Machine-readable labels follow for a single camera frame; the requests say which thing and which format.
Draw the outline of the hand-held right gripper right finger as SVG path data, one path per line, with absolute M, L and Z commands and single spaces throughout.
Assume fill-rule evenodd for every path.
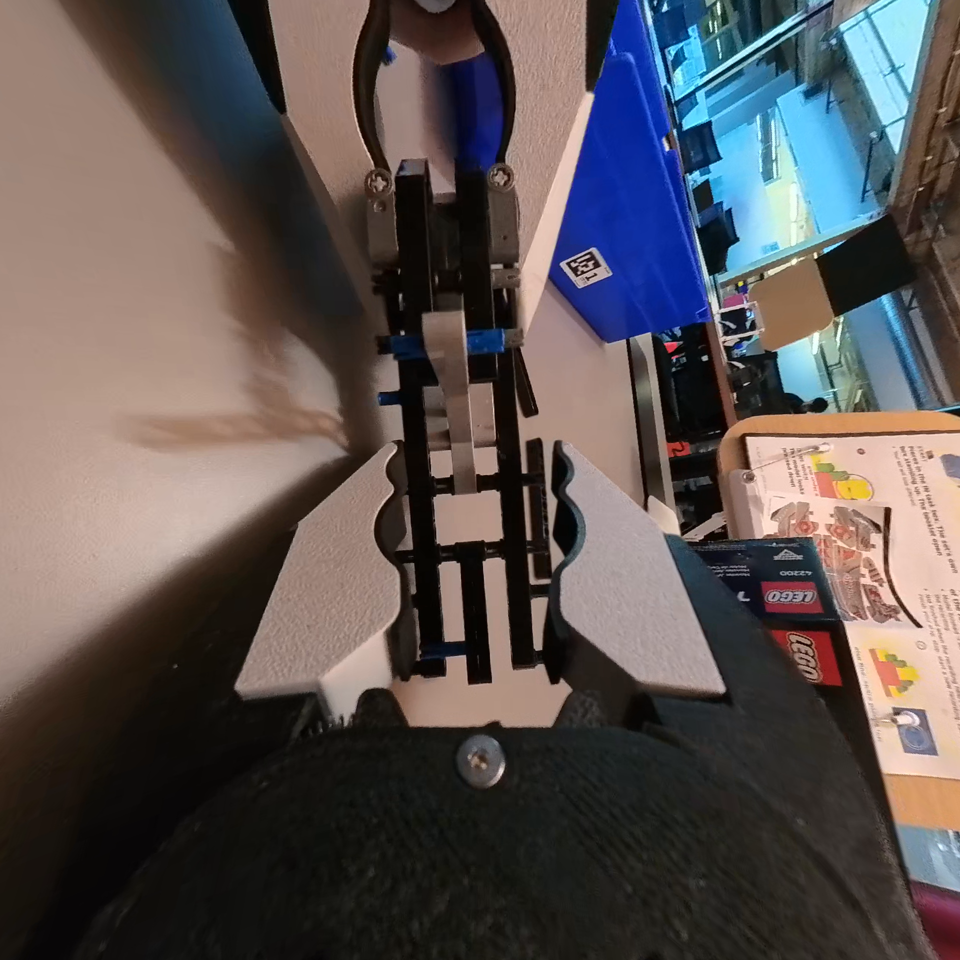
M 678 539 L 571 443 L 555 441 L 551 478 L 562 557 L 543 630 L 550 683 L 598 693 L 609 714 L 629 714 L 642 695 L 723 698 Z

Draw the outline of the short black toy beam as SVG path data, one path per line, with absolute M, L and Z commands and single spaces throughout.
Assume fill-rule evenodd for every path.
M 511 358 L 519 411 L 525 419 L 534 418 L 539 414 L 539 405 L 522 349 L 520 347 L 514 348 L 511 352 Z

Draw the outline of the dark toy set box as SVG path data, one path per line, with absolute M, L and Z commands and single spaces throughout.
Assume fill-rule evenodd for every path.
M 773 536 L 688 545 L 772 634 L 811 685 L 844 687 L 850 655 L 812 538 Z

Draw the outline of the person's left hand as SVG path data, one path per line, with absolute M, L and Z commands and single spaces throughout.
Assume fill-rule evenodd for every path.
M 470 1 L 390 1 L 390 38 L 437 66 L 468 61 L 485 51 Z

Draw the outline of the beige rounded board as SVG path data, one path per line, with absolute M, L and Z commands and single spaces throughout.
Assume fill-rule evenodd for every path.
M 778 352 L 830 327 L 836 317 L 818 260 L 810 257 L 750 284 L 764 352 Z

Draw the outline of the blue storage bin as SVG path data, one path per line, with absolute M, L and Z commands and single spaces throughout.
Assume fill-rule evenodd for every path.
M 482 207 L 517 231 L 514 176 L 497 162 L 498 72 L 485 50 L 439 66 L 454 97 L 457 172 L 486 179 Z M 605 343 L 710 318 L 677 150 L 638 2 L 619 2 L 547 281 Z

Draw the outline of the black toy brick model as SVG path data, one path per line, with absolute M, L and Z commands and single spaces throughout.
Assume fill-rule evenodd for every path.
M 390 357 L 398 387 L 378 395 L 401 412 L 411 546 L 400 553 L 413 574 L 417 657 L 414 674 L 443 677 L 461 657 L 471 685 L 493 679 L 485 565 L 503 563 L 510 664 L 539 663 L 528 552 L 526 468 L 512 351 L 522 348 L 518 320 L 519 207 L 516 232 L 497 204 L 484 212 L 485 174 L 455 174 L 455 190 L 436 196 L 424 159 L 365 180 L 371 287 L 388 332 L 378 354 Z M 496 493 L 495 541 L 442 544 L 438 497 Z

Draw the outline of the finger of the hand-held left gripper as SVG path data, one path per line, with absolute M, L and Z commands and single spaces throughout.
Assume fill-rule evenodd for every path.
M 518 206 L 518 323 L 528 330 L 594 105 L 584 89 L 585 1 L 486 1 L 478 35 L 503 100 L 496 161 L 513 175 Z
M 383 319 L 368 258 L 364 181 L 373 163 L 354 105 L 354 56 L 369 1 L 270 1 L 282 120 L 359 305 Z

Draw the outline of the maroon tumbler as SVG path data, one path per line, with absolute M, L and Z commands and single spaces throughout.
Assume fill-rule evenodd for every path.
M 939 959 L 959 959 L 959 893 L 942 886 L 910 881 L 921 926 Z

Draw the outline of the long black toy beam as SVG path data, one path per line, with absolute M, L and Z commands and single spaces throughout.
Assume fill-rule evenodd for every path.
M 545 445 L 541 438 L 525 441 L 526 494 L 530 522 L 529 549 L 534 577 L 550 580 L 553 572 L 549 544 Z

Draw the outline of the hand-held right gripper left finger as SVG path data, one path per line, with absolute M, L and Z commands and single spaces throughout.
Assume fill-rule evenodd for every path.
M 417 660 L 406 469 L 390 441 L 294 532 L 234 690 L 241 698 L 359 698 L 410 679 Z

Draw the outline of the black panel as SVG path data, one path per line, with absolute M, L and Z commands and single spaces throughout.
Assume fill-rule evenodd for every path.
M 890 213 L 822 252 L 815 263 L 834 318 L 910 286 L 917 279 L 916 265 Z

